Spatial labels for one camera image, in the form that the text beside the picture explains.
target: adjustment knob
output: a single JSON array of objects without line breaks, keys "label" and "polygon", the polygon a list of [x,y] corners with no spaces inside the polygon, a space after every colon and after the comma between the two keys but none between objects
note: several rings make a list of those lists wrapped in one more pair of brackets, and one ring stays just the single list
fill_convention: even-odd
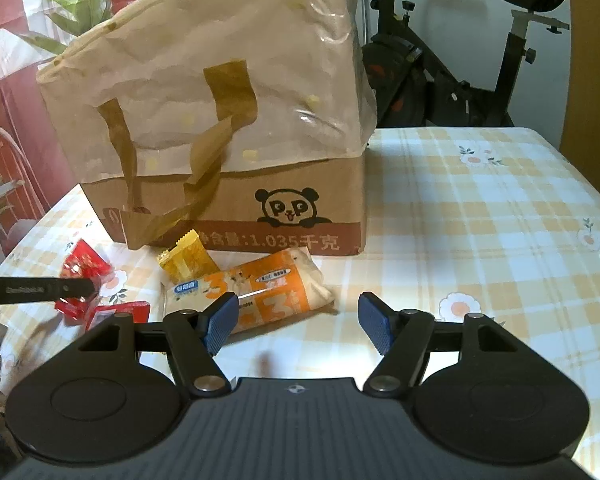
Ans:
[{"label": "adjustment knob", "polygon": [[525,61],[527,63],[529,63],[529,65],[533,65],[534,61],[536,60],[536,55],[538,53],[532,49],[532,48],[528,48],[525,50]]}]

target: logo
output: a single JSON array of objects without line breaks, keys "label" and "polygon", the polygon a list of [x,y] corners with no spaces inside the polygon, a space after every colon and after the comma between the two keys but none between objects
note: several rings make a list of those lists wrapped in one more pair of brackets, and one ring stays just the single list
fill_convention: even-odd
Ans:
[{"label": "logo", "polygon": [[256,281],[258,283],[270,282],[271,280],[276,280],[282,276],[286,276],[290,272],[291,272],[291,269],[274,270],[273,272],[269,272],[268,274],[265,274],[264,276],[260,276],[259,278],[256,278]]},{"label": "logo", "polygon": [[305,187],[302,191],[295,189],[275,189],[267,191],[259,189],[255,198],[262,204],[264,216],[258,222],[267,222],[272,227],[295,225],[311,228],[316,224],[331,223],[328,218],[317,215],[315,203],[318,192]]},{"label": "logo", "polygon": [[299,395],[299,394],[304,394],[305,391],[308,390],[308,388],[305,388],[304,386],[302,386],[302,384],[292,384],[286,390],[290,394]]},{"label": "logo", "polygon": [[7,294],[31,294],[32,292],[44,292],[43,286],[8,286],[4,289]]},{"label": "logo", "polygon": [[190,282],[181,283],[180,285],[176,285],[173,291],[176,294],[186,294],[187,292],[191,292],[192,290],[196,290],[198,288],[198,280],[191,280]]}]

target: red package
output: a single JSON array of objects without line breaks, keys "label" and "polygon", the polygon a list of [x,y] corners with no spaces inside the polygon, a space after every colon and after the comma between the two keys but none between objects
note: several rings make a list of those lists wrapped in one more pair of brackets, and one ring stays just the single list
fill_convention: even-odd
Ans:
[{"label": "red package", "polygon": [[90,329],[102,323],[107,317],[113,316],[116,312],[130,312],[134,317],[134,323],[146,323],[149,321],[149,311],[151,305],[146,301],[131,301],[129,303],[119,303],[116,305],[101,305],[90,310],[87,314],[87,327]]},{"label": "red package", "polygon": [[87,311],[100,303],[100,285],[108,282],[113,267],[103,260],[84,240],[78,240],[74,250],[65,258],[60,278],[91,278],[96,292],[90,298],[56,300],[56,310],[77,320],[84,318]]}]

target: yellow snack package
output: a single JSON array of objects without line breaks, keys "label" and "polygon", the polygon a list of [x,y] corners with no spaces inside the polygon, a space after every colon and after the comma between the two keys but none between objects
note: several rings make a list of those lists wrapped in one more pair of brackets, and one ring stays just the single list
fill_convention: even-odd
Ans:
[{"label": "yellow snack package", "polygon": [[186,308],[200,312],[225,292],[234,292],[240,299],[234,333],[241,332],[330,304],[333,294],[323,281],[306,247],[288,248],[171,287],[164,314]]},{"label": "yellow snack package", "polygon": [[173,249],[159,254],[158,263],[173,283],[187,282],[220,270],[206,252],[198,233],[194,230],[178,240]]}]

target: yellow plaid tablecloth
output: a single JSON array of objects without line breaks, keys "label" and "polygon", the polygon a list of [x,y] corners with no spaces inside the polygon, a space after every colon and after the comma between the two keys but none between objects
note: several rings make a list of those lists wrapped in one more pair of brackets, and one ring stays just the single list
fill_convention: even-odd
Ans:
[{"label": "yellow plaid tablecloth", "polygon": [[[483,312],[584,389],[591,417],[575,459],[600,478],[600,195],[533,131],[421,128],[372,137],[366,198],[364,253],[314,258],[334,309],[239,335],[216,358],[225,374],[253,376],[265,360],[272,376],[362,384],[379,361],[356,316],[365,290],[396,310],[447,321]],[[151,320],[160,319],[157,251],[112,243],[79,187],[21,241],[0,276],[56,276],[79,238],[117,269],[104,302],[147,300]],[[257,257],[212,256],[221,268]],[[0,321],[9,328],[5,392],[80,334],[50,304],[6,306]],[[162,356],[142,362],[168,371]]]}]

